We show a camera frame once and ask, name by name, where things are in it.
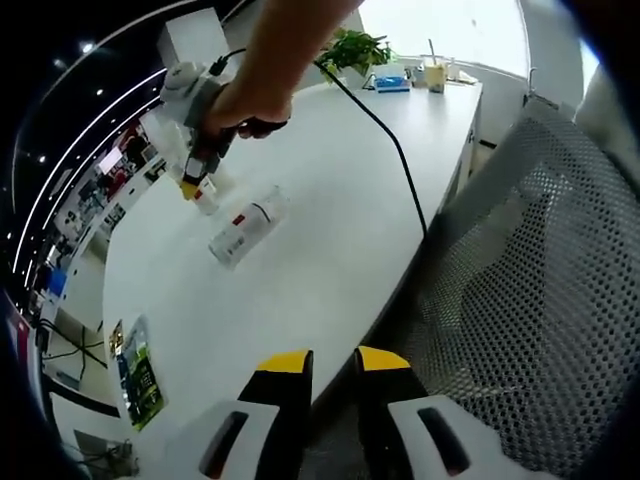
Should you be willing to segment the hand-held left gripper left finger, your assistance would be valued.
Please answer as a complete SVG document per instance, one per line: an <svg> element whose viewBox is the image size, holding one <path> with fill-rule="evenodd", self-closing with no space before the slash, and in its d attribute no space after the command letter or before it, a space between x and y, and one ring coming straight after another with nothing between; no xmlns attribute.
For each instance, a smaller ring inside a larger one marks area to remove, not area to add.
<svg viewBox="0 0 640 480"><path fill-rule="evenodd" d="M174 440L176 479L296 479L311 413L314 354L276 354L235 400L204 412Z"/></svg>

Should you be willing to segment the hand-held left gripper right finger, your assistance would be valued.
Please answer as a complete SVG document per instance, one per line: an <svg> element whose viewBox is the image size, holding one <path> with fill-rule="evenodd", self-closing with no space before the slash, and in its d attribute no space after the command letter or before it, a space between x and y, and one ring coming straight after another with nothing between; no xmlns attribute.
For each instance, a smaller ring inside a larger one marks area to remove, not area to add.
<svg viewBox="0 0 640 480"><path fill-rule="evenodd" d="M376 479L503 479L497 434L450 398L429 395L407 360L354 352L359 439Z"/></svg>

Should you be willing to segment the person's right hand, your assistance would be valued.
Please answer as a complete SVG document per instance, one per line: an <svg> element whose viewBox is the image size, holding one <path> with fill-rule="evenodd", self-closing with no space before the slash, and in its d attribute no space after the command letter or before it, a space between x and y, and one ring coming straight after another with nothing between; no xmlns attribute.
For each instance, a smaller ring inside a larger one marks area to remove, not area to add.
<svg viewBox="0 0 640 480"><path fill-rule="evenodd" d="M291 118L292 93L265 84L249 87L232 81L220 94L200 123L203 133L219 136L235 129L244 139L262 139L284 127Z"/></svg>

